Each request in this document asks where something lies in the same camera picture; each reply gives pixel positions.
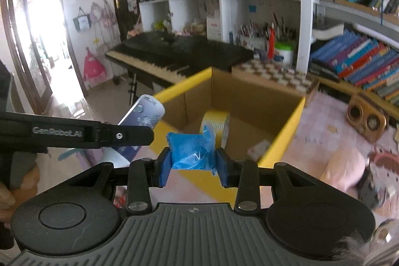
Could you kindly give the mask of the person left hand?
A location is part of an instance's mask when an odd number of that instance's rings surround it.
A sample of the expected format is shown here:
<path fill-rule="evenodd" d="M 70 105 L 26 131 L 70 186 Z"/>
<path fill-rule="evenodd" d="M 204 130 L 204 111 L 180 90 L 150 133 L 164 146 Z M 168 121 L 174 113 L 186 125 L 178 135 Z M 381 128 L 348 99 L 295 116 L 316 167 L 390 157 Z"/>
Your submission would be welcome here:
<path fill-rule="evenodd" d="M 6 229 L 11 229 L 11 218 L 15 210 L 22 203 L 36 196 L 39 180 L 40 171 L 35 163 L 32 169 L 24 176 L 20 188 L 9 190 L 1 183 L 0 214 L 1 223 L 4 224 Z"/>

